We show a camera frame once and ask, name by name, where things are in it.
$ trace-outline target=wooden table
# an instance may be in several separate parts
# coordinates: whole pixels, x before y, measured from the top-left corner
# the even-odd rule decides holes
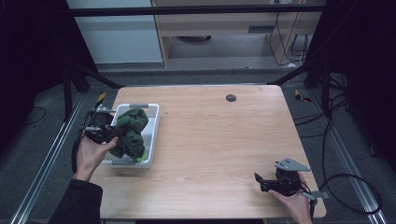
[[[104,189],[102,218],[289,216],[254,178],[276,179],[275,161],[287,157],[309,166],[278,86],[132,87],[120,89],[113,107],[124,103],[160,105],[154,163],[98,167],[92,183]],[[304,177],[318,189],[311,172]],[[319,200],[315,217],[325,214]]]

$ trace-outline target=plastic tray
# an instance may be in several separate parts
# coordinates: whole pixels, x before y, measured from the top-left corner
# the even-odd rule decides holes
[[[111,168],[150,168],[154,159],[155,142],[157,139],[158,125],[160,122],[160,106],[156,104],[122,104],[117,107],[114,119],[111,122],[112,126],[117,124],[117,118],[119,115],[125,113],[132,108],[142,108],[145,110],[148,116],[148,124],[142,132],[142,137],[145,146],[145,153],[148,157],[141,161],[135,162],[127,155],[124,155],[121,159],[111,155],[109,152],[105,155],[102,163],[108,164]]]

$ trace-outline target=wire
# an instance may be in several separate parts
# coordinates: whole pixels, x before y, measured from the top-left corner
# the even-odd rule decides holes
[[[311,137],[321,137],[321,136],[323,136],[323,133],[322,134],[317,134],[317,135],[309,135],[309,136],[300,136],[300,138],[311,138]]]
[[[304,122],[301,122],[301,123],[296,123],[295,126],[300,126],[300,125],[303,125],[303,124],[307,124],[307,123],[312,122],[312,121],[314,121],[316,119],[320,119],[323,116],[324,116],[324,114],[320,114],[320,115],[318,115],[318,116],[316,116],[316,117],[314,117],[312,119],[309,119],[307,121],[304,121]]]
[[[342,106],[342,105],[346,105],[346,103],[347,103],[346,100],[343,100],[343,101],[339,102],[337,105],[332,105],[332,104],[335,102],[335,99],[337,99],[338,97],[341,97],[341,96],[344,96],[344,94],[341,93],[341,94],[337,95],[336,97],[334,97],[334,100],[333,100],[332,103],[331,103],[331,112],[333,112],[334,109],[338,109],[338,108],[339,108],[340,106]],[[328,133],[328,131],[330,130],[331,127],[332,127],[332,113],[330,113],[330,116],[329,116],[329,119],[328,119],[328,123],[327,123],[327,125],[326,125],[326,129],[325,129],[324,134],[323,134],[323,140],[322,140],[322,155],[321,155],[322,167],[321,167],[321,168],[322,168],[322,174],[323,174],[323,179],[324,179],[324,181],[323,181],[323,184],[320,186],[319,190],[322,190],[324,187],[327,187],[328,191],[331,193],[331,195],[334,197],[334,199],[335,199],[337,202],[339,202],[339,203],[340,203],[341,205],[343,205],[345,208],[347,208],[347,209],[349,209],[349,210],[351,210],[351,211],[353,211],[353,212],[355,212],[355,213],[358,213],[358,214],[361,214],[361,215],[367,215],[367,216],[377,213],[377,212],[381,209],[381,207],[382,207],[382,198],[381,198],[381,195],[378,193],[378,191],[375,189],[375,187],[374,187],[372,184],[370,184],[368,181],[364,180],[363,178],[361,178],[361,177],[359,177],[359,176],[351,175],[351,174],[338,174],[338,175],[332,175],[331,177],[327,178],[327,176],[326,176],[326,169],[325,169],[325,149],[326,149],[326,137],[327,137],[327,133]],[[367,184],[367,186],[369,186],[369,188],[376,194],[376,198],[378,199],[378,207],[377,207],[375,210],[373,210],[373,211],[366,212],[366,211],[361,211],[361,210],[359,210],[359,209],[356,209],[356,208],[354,208],[354,207],[348,205],[348,204],[345,203],[344,201],[340,200],[340,199],[336,196],[336,194],[334,194],[334,192],[332,191],[332,189],[331,189],[330,186],[329,186],[329,182],[330,182],[331,180],[333,180],[333,179],[335,179],[335,178],[337,178],[337,177],[340,177],[340,176],[349,176],[349,177],[357,178],[357,179],[359,179],[360,181],[362,181],[362,182],[364,182],[365,184]]]
[[[302,185],[305,186],[305,189],[304,189],[303,187],[301,187],[301,189],[302,189],[305,193],[311,194],[311,189],[308,187],[308,185],[306,185],[303,181],[300,181],[300,183],[301,183]]]
[[[314,116],[317,116],[317,115],[321,115],[321,114],[308,115],[308,116],[304,116],[304,117],[297,118],[297,119],[293,119],[293,120],[298,120],[298,119],[307,119],[307,118],[311,118],[311,117],[314,117]]]
[[[287,65],[287,64],[289,64],[289,63],[296,63],[296,62],[298,62],[298,60],[290,59],[289,56],[288,56],[288,54],[286,53],[285,45],[284,45],[284,43],[283,43],[283,39],[282,39],[282,36],[281,36],[281,34],[280,34],[280,30],[279,30],[279,26],[278,26],[278,20],[279,20],[279,12],[276,13],[276,20],[275,20],[274,28],[273,28],[273,30],[272,30],[272,32],[271,32],[271,34],[270,34],[270,49],[271,49],[271,51],[273,52],[273,55],[274,55],[274,58],[275,58],[275,62],[276,62],[277,65]],[[272,48],[272,35],[273,35],[273,33],[274,33],[275,28],[277,28],[277,32],[279,33],[279,39],[280,39],[280,42],[281,42],[281,44],[282,44],[283,53],[285,54],[286,58],[288,58],[288,59],[290,60],[290,62],[288,62],[288,63],[279,63],[279,62],[276,60],[275,52],[274,52],[274,49]]]
[[[303,64],[306,58],[306,54],[308,53],[308,35],[304,35],[304,46],[303,49],[296,50],[294,49],[294,45],[296,43],[298,35],[295,35],[293,41],[291,42],[290,52],[292,55],[300,57],[300,64]]]
[[[46,114],[47,114],[46,109],[44,109],[43,107],[35,106],[35,107],[33,107],[33,109],[41,109],[41,110],[43,111],[43,114],[41,115],[41,117],[40,117],[39,119],[37,119],[37,120],[35,120],[35,121],[32,121],[32,122],[29,122],[29,123],[25,123],[25,124],[23,124],[23,126],[28,126],[28,125],[36,124],[36,123],[38,123],[40,120],[42,120],[42,119],[46,116]]]

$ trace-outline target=metal frame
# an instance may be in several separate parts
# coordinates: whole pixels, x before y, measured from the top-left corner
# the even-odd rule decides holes
[[[81,104],[83,102],[85,94],[80,93],[77,96],[77,100],[73,106],[73,113],[69,120],[65,121],[62,125],[60,131],[58,132],[51,148],[49,149],[49,153],[44,159],[40,169],[35,175],[35,179],[27,191],[23,201],[21,202],[18,210],[13,215],[11,222],[12,224],[23,224],[26,222],[27,218],[32,211],[33,206],[35,205],[35,201],[38,198],[41,190],[44,187],[44,184],[50,174],[50,170],[52,169],[53,164],[58,157],[59,152],[61,151],[62,146],[64,145],[64,141],[66,139],[67,134],[69,133],[74,121],[76,120],[76,116],[78,111],[81,108]]]
[[[323,113],[324,111],[322,106],[320,106],[318,94],[312,90],[308,90],[308,92],[312,96],[313,102],[315,102],[318,111]],[[324,117],[322,118],[323,122],[327,124],[328,121]],[[344,145],[344,142],[335,127],[332,127],[329,130],[329,135],[332,139],[332,142],[334,143],[334,149],[338,154],[338,158],[340,158],[340,161],[346,171],[352,175],[362,176],[358,166],[355,164],[355,162],[352,160],[351,156],[347,152],[347,147]],[[357,179],[351,179],[351,183],[361,201],[361,205],[363,206],[364,210],[366,212],[374,211],[378,207],[378,203],[376,202],[375,196],[370,188],[361,181],[358,181]],[[368,216],[368,218],[374,224],[388,223],[381,210],[379,210],[379,212],[375,213],[374,215]]]
[[[237,6],[194,6],[194,7],[114,7],[82,8],[70,10],[45,10],[45,14],[73,17],[178,15],[178,14],[220,14],[257,12],[315,12],[323,11],[326,4],[293,5],[237,5]]]

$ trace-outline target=sleeve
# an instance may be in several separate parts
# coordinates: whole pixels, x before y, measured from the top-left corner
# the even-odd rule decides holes
[[[72,179],[49,224],[100,224],[102,195],[101,187]]]

